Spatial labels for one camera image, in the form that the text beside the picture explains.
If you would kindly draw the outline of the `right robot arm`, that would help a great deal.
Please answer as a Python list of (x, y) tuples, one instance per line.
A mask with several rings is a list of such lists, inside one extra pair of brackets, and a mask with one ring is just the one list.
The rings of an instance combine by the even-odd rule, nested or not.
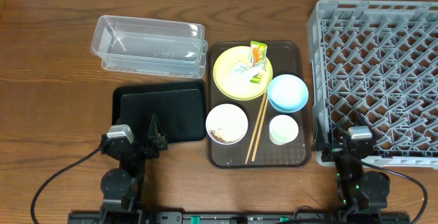
[(363, 159), (376, 144), (375, 132), (359, 119), (359, 125), (349, 128), (339, 141), (329, 143), (328, 135), (316, 120), (312, 150), (322, 154), (321, 161), (335, 163), (337, 191), (344, 202), (337, 218), (346, 223), (383, 223), (381, 210), (387, 207), (389, 176), (363, 168)]

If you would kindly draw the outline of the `white tissue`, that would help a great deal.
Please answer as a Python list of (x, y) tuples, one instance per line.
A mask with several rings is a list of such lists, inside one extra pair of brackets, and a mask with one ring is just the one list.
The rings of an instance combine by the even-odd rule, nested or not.
[(243, 62), (237, 62), (230, 70), (229, 77), (242, 81), (249, 82), (253, 77), (253, 68), (247, 66)]

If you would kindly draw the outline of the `pink-white rice bowl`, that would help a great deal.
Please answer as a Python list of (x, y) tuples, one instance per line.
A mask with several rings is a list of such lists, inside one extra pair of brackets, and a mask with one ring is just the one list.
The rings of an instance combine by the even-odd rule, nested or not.
[(235, 144), (248, 131), (248, 118), (240, 107), (225, 103), (214, 107), (205, 121), (207, 135), (220, 145)]

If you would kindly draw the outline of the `green orange snack wrapper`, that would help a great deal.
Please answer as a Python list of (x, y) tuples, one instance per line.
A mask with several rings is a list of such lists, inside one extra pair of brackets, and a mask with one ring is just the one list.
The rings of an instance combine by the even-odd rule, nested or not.
[(251, 77), (250, 82), (259, 84), (266, 71), (266, 51), (267, 44), (252, 40), (250, 42), (250, 70), (255, 74)]

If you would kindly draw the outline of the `pale green cup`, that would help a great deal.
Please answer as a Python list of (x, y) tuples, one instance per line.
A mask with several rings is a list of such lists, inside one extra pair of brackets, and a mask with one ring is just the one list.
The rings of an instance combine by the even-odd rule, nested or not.
[(275, 145), (285, 145), (298, 137), (297, 122), (288, 115), (275, 116), (269, 123), (269, 137)]

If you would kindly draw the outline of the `light blue bowl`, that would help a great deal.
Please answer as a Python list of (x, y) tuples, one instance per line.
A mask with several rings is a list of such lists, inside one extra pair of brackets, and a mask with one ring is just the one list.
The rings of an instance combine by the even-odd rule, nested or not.
[(270, 82), (268, 100), (278, 112), (297, 112), (306, 106), (309, 100), (309, 90), (301, 78), (283, 74), (276, 76)]

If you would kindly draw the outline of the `yellow plate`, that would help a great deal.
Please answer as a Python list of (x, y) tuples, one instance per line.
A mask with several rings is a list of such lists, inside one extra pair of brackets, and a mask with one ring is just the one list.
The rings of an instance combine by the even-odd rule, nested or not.
[(273, 78), (271, 62), (266, 58), (265, 70), (260, 82), (251, 82), (249, 76), (236, 73), (236, 68), (249, 65), (249, 46), (236, 46), (225, 50), (215, 60), (213, 79), (216, 87), (224, 95), (238, 101), (248, 101), (264, 94)]

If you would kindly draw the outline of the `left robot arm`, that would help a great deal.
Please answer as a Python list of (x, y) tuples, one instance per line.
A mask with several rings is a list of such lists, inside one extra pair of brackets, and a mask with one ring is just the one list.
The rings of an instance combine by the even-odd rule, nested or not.
[(158, 115), (151, 117), (146, 138), (135, 138), (130, 126), (113, 125), (101, 136), (99, 151), (119, 161), (101, 180), (103, 205), (99, 223), (149, 223), (153, 215), (141, 204), (145, 162), (168, 148)]

